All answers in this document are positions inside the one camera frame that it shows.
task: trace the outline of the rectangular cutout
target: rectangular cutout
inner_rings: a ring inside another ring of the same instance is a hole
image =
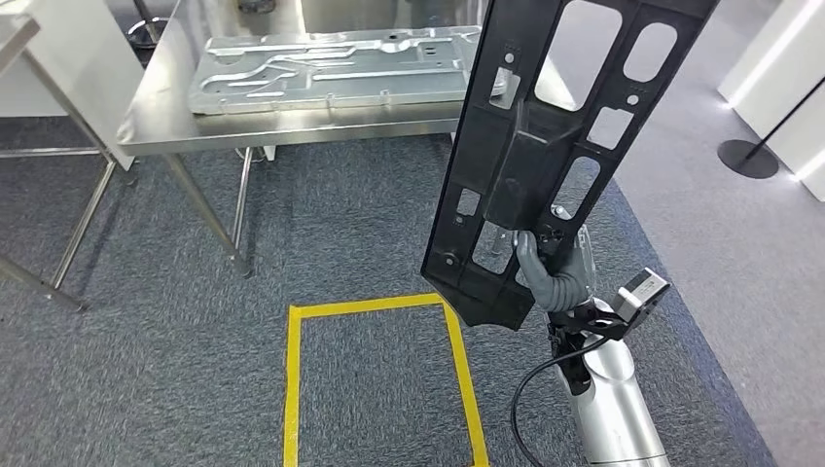
[[[622,136],[633,120],[633,114],[627,110],[602,107],[588,133],[588,141],[610,150],[616,149]]]
[[[500,109],[510,110],[510,107],[513,107],[513,100],[516,99],[516,92],[519,90],[520,83],[521,76],[499,66],[490,90],[490,104]]]
[[[677,37],[673,26],[660,22],[648,24],[639,33],[633,49],[628,54],[624,68],[625,76],[639,83],[647,83],[656,78],[670,51],[673,50]]]
[[[513,256],[511,241],[510,231],[484,221],[479,241],[473,250],[473,263],[496,274],[504,272]]]
[[[587,32],[594,24],[598,24],[597,33]],[[621,28],[622,15],[618,11],[584,0],[570,2],[561,13],[539,73],[536,97],[562,109],[581,109]],[[557,86],[552,86],[559,76],[569,94],[562,95]]]
[[[455,211],[462,216],[475,216],[481,197],[481,195],[470,189],[462,189],[461,198],[458,199],[458,206]]]
[[[553,200],[553,204],[563,207],[569,215],[559,215],[552,210],[553,215],[564,220],[575,217],[599,171],[601,166],[593,159],[580,157],[573,161]]]

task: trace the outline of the silver arm segment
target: silver arm segment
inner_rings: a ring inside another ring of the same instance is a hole
[[[590,336],[585,345],[595,341],[597,337]],[[567,395],[588,462],[599,467],[669,467],[628,346],[608,341],[583,359],[590,387],[578,396],[567,387]],[[566,386],[561,370],[557,373]]]

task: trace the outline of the metal table leg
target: metal table leg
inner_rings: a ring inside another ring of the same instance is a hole
[[[94,215],[94,211],[97,210],[100,200],[103,199],[103,194],[106,193],[106,187],[109,186],[109,180],[112,178],[112,173],[115,172],[115,165],[117,165],[116,162],[107,159],[106,168],[103,169],[103,174],[100,175],[100,178],[97,180],[97,185],[95,185],[91,199],[86,205],[86,210],[83,211],[83,216],[81,216],[80,221],[77,226],[75,226],[72,237],[69,239],[69,245],[66,247],[63,257],[60,259],[60,265],[57,267],[57,271],[54,273],[52,285],[55,289],[59,289],[60,286],[63,285],[63,279],[66,278],[66,273],[69,271],[69,267],[72,266],[72,261],[75,259],[78,247],[80,247],[80,242],[83,241],[86,230],[89,229],[91,217]]]
[[[60,292],[56,287],[52,287],[45,280],[42,280],[40,277],[32,274],[28,270],[22,268],[12,260],[2,255],[0,255],[0,270],[5,272],[12,279],[18,280],[19,282],[22,282],[23,284],[37,290],[49,300],[54,300],[61,305],[74,308],[77,311],[82,311],[86,307],[86,304],[83,302]]]
[[[212,206],[209,205],[209,202],[203,196],[200,188],[197,187],[197,183],[195,183],[192,175],[190,175],[186,170],[180,156],[177,154],[166,154],[163,155],[163,159],[169,165],[169,170],[172,172],[172,176],[175,180],[177,180],[181,188],[183,188],[186,197],[192,202],[192,204],[195,205],[195,210],[197,213],[200,214],[200,217],[202,217],[204,221],[206,221],[206,225],[209,229],[217,235],[218,240],[221,242],[221,246],[223,246],[224,251],[230,261],[232,261],[237,271],[244,277],[249,277],[252,275],[252,269],[249,267],[249,264],[240,256],[233,240],[224,230],[224,226],[221,224],[218,216],[215,215],[215,211],[212,210]]]
[[[243,154],[243,172],[240,174],[240,188],[237,193],[237,205],[234,209],[233,245],[240,249],[240,232],[243,228],[243,211],[246,209],[246,187],[249,185],[249,168],[252,166],[252,153],[255,148],[246,148]]]

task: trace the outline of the black cable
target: black cable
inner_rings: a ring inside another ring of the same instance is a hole
[[[578,350],[573,352],[567,353],[565,355],[561,355],[560,357],[554,358],[553,360],[548,360],[538,367],[532,369],[530,373],[528,373],[519,383],[519,387],[516,388],[516,394],[513,395],[513,401],[510,403],[510,428],[513,430],[513,436],[516,438],[516,445],[519,446],[521,453],[524,454],[524,457],[533,464],[534,467],[544,467],[544,465],[539,462],[539,459],[530,452],[530,449],[524,444],[524,440],[521,438],[521,434],[519,433],[519,424],[516,422],[516,406],[519,404],[519,397],[521,397],[521,392],[524,390],[524,387],[539,373],[547,370],[553,365],[558,365],[559,363],[563,362],[564,360],[568,360],[570,358],[578,357],[584,355],[591,350],[596,350],[597,348],[604,345],[605,342],[609,341],[610,338],[601,338],[598,341],[588,345],[587,347],[582,347]]]

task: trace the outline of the white panel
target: white panel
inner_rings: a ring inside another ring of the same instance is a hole
[[[0,75],[0,117],[66,115],[23,60]]]
[[[28,3],[25,12],[41,29],[29,44],[29,51],[121,165],[129,167],[132,158],[118,145],[116,132],[143,68],[106,4],[103,0],[20,3]]]
[[[791,37],[781,53],[776,44]],[[732,99],[748,77],[763,63],[764,73],[739,102],[736,112],[764,137],[825,76],[825,1],[786,0],[748,47],[719,91]],[[825,149],[825,90],[820,90],[778,131],[768,146],[782,162],[797,173]],[[804,184],[819,199],[825,200],[825,166],[810,174]]]

